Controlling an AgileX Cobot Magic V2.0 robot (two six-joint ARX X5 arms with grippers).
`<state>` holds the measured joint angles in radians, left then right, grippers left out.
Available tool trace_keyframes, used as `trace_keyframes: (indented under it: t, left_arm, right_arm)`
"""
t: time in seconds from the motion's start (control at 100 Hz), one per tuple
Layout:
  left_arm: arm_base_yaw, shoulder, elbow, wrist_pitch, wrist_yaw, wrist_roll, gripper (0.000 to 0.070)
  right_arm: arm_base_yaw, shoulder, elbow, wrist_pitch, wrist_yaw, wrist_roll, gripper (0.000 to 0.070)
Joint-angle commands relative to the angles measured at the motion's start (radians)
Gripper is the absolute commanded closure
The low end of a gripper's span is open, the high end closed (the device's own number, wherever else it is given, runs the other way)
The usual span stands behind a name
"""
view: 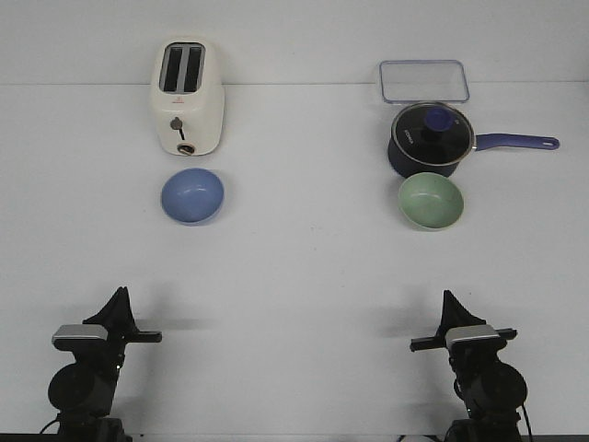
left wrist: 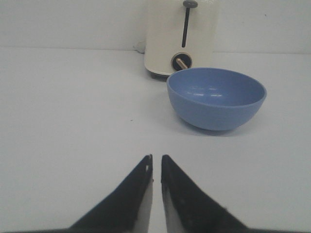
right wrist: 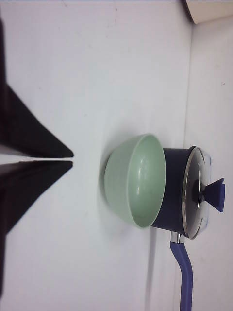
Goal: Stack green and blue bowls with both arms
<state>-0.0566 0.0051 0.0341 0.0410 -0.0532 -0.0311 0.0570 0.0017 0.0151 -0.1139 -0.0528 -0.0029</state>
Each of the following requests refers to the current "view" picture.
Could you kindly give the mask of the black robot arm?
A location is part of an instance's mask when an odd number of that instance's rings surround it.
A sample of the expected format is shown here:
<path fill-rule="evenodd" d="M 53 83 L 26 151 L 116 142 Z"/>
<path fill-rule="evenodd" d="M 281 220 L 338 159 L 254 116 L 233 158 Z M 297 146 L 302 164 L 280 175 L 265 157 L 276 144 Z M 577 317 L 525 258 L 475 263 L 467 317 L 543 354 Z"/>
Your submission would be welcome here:
<path fill-rule="evenodd" d="M 110 416 L 125 348 L 129 343 L 159 343 L 160 331 L 142 331 L 134 320 L 128 288 L 119 287 L 106 305 L 79 324 L 64 324 L 52 345 L 70 352 L 74 363 L 53 376 L 48 398 L 58 411 L 61 441 L 131 441 L 122 420 Z"/>
<path fill-rule="evenodd" d="M 444 348 L 455 374 L 453 388 L 468 417 L 447 429 L 445 441 L 521 441 L 519 414 L 528 389 L 521 373 L 501 361 L 498 353 L 514 339 L 517 330 L 496 329 L 470 313 L 445 290 L 440 324 L 435 335 L 410 341 L 412 352 Z"/>

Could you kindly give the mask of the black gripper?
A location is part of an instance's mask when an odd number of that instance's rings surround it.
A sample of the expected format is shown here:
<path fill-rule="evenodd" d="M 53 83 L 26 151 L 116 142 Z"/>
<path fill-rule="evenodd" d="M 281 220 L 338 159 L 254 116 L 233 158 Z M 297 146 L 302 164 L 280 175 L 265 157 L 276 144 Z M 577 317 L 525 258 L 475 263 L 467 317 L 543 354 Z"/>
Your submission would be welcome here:
<path fill-rule="evenodd" d="M 120 286 L 107 304 L 84 325 L 100 325 L 107 331 L 105 361 L 122 364 L 128 343 L 160 343 L 161 331 L 141 331 L 135 324 L 127 286 Z"/>
<path fill-rule="evenodd" d="M 444 348 L 453 364 L 489 364 L 498 359 L 498 352 L 506 347 L 509 341 L 516 337 L 516 329 L 496 329 L 500 338 L 495 340 L 478 341 L 474 343 L 458 344 L 448 351 L 445 348 L 445 335 L 455 327 L 488 324 L 486 320 L 470 313 L 449 290 L 444 291 L 441 323 L 434 336 L 414 338 L 410 341 L 412 353 Z"/>

